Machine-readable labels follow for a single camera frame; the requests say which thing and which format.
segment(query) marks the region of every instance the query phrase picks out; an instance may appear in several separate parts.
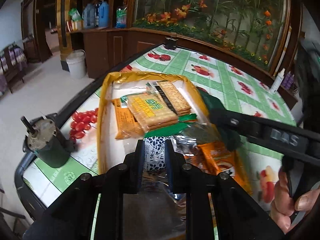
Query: orange snack package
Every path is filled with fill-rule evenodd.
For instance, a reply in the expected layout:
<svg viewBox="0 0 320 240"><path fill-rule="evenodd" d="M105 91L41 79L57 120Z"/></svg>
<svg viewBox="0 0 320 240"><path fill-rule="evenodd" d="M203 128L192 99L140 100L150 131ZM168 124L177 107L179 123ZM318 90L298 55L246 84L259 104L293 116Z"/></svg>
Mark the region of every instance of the orange snack package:
<svg viewBox="0 0 320 240"><path fill-rule="evenodd" d="M228 173L249 194L251 186L242 161L236 151L229 152L223 142L198 145L204 154L206 166L211 174Z"/></svg>
<svg viewBox="0 0 320 240"><path fill-rule="evenodd" d="M121 102L120 98L113 99L112 103L115 106L118 125L118 133L115 139L121 140L143 136L144 132L141 126L134 118L129 108L127 108L127 104Z"/></svg>

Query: white bottle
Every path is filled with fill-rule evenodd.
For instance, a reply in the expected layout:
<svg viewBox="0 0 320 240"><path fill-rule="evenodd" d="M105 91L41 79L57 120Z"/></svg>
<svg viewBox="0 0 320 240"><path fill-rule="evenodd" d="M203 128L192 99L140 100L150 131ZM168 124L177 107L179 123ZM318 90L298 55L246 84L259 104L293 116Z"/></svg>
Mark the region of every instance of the white bottle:
<svg viewBox="0 0 320 240"><path fill-rule="evenodd" d="M270 94L273 95L278 90L278 88L281 85L281 82L282 82L283 78L284 78L284 68L277 75L276 80L273 82L273 84L272 84L272 86L271 86L271 88L269 90Z"/></svg>

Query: cracker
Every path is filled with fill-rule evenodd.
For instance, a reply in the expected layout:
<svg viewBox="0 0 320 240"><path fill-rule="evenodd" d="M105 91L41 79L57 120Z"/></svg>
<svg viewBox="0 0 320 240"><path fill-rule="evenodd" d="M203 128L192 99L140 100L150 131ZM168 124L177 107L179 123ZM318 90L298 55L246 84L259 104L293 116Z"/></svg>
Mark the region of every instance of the cracker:
<svg viewBox="0 0 320 240"><path fill-rule="evenodd" d="M166 126L168 122L170 124L178 122L178 116L150 92L131 94L122 98L145 132L150 128Z"/></svg>
<svg viewBox="0 0 320 240"><path fill-rule="evenodd" d="M156 94L177 115L189 114L191 107L175 85L169 81L156 81L147 84L148 90Z"/></svg>

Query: human hand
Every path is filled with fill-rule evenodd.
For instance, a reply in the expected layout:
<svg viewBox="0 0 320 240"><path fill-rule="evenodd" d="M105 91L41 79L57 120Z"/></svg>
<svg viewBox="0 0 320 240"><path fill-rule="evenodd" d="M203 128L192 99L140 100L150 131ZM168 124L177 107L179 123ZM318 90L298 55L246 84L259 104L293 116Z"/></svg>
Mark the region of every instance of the human hand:
<svg viewBox="0 0 320 240"><path fill-rule="evenodd" d="M320 187L310 190L300 196L294 203L289 197L287 174L280 169L279 181L275 185L275 198L271 203L271 218L286 234L294 226L291 226L290 216L294 210L305 211L306 215L310 212L320 193Z"/></svg>

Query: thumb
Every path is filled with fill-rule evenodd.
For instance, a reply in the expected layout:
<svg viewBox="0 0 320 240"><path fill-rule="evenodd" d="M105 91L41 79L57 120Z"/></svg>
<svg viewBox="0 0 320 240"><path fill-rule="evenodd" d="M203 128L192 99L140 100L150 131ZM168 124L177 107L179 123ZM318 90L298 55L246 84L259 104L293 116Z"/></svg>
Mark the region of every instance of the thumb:
<svg viewBox="0 0 320 240"><path fill-rule="evenodd" d="M310 211L315 204L320 193L320 188L310 190L309 192L303 194L298 198L296 203L294 204L294 208L296 211Z"/></svg>

